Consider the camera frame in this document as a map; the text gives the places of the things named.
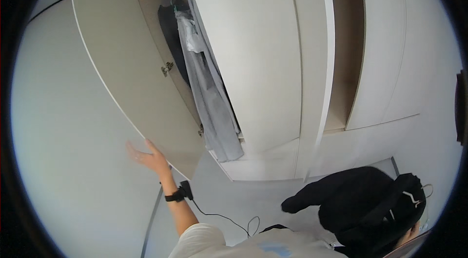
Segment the cabinet hinge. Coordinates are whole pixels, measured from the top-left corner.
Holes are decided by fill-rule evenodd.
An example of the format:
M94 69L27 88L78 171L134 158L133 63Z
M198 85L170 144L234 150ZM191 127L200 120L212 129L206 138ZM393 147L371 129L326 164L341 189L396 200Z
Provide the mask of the cabinet hinge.
M161 67L161 71L164 74L164 77L167 77L167 73L171 71L172 67L174 67L174 63L166 62L166 67Z
M203 130L203 124L200 124L200 130L198 131L198 135L200 135L200 137L202 137L202 136L203 136L203 132L204 132L204 130Z

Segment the wardrobe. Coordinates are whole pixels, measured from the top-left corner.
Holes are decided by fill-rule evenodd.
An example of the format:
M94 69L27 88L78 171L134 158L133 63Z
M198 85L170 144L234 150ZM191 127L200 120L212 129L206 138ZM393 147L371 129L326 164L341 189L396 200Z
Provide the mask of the wardrobe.
M73 0L73 9L118 108L190 179L203 128L159 25L161 1ZM431 30L418 17L435 18L417 0L196 3L241 130L241 158L220 162L210 151L229 179L368 165L391 157L418 118L433 71L420 56L435 51L419 55Z

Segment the hand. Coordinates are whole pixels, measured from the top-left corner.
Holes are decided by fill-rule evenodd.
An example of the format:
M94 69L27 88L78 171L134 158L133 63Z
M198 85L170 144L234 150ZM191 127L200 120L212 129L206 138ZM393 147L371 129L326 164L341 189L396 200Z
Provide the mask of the hand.
M128 156L132 160L138 163L142 163L149 169L155 171L160 179L165 176L172 176L169 164L167 163L164 155L155 147L151 141L149 141L149 139L145 139L145 144L152 152L151 154L136 150L132 143L127 141L126 148Z

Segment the black coat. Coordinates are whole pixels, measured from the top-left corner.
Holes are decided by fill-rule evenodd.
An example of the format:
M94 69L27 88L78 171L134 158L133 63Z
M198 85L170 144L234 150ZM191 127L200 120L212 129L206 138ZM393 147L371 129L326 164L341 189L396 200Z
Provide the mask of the black coat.
M415 207L403 191L421 203ZM306 185L281 208L296 213L311 205L320 205L320 224L346 246L346 255L378 257L421 218L426 202L421 183L412 174L393 180L379 169L361 167Z

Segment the person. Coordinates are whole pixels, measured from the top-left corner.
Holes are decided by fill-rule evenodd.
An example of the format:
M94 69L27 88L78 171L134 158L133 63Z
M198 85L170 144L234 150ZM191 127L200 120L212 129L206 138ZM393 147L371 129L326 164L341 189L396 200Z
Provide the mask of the person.
M164 195L173 195L177 185L166 158L151 141L146 139L145 143L151 153L138 151L128 142L130 157L156 172ZM289 228L272 228L235 246L226 246L221 230L198 222L185 200L167 202L167 206L179 234L179 241L169 258L346 258L325 241Z

